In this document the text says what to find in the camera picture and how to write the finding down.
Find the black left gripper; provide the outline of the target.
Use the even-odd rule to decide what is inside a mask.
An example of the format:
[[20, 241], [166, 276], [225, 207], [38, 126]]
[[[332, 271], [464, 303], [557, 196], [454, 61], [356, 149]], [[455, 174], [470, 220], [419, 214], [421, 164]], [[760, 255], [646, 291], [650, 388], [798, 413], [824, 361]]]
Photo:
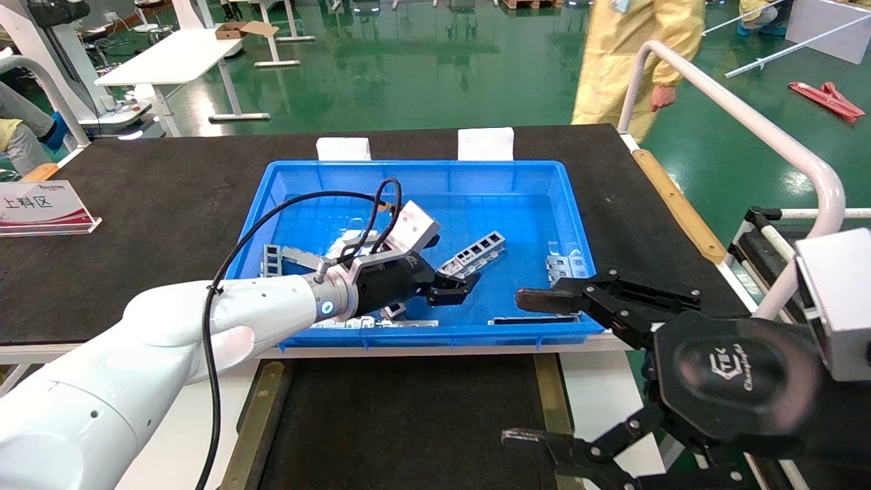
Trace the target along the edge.
[[436, 272], [416, 252], [405, 255], [378, 254], [354, 260], [357, 273], [357, 309], [354, 316], [367, 316], [374, 311], [404, 303], [420, 295], [435, 279], [438, 291], [427, 292], [427, 304], [432, 307], [461, 305], [481, 279], [481, 273], [460, 277]]

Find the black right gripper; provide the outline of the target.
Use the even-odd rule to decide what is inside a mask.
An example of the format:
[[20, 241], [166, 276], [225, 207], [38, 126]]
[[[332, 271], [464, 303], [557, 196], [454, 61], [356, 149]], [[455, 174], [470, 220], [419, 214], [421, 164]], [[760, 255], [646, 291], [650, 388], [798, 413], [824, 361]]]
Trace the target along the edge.
[[[657, 401], [679, 440], [869, 468], [869, 382], [834, 380], [805, 326], [676, 316], [653, 333], [651, 351]], [[659, 428], [663, 409], [644, 406], [592, 441], [510, 428], [503, 445], [600, 489], [648, 489], [655, 475], [636, 478], [616, 458]]]

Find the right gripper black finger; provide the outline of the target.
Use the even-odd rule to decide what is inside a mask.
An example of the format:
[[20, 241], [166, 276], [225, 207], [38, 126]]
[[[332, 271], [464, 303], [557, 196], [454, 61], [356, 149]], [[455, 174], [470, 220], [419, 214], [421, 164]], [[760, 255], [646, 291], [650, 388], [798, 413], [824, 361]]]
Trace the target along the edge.
[[651, 350], [654, 320], [645, 311], [660, 311], [666, 319], [700, 311], [701, 293], [680, 283], [611, 269], [589, 278], [562, 277], [549, 289], [519, 289], [514, 302], [525, 311], [587, 314], [628, 347]]

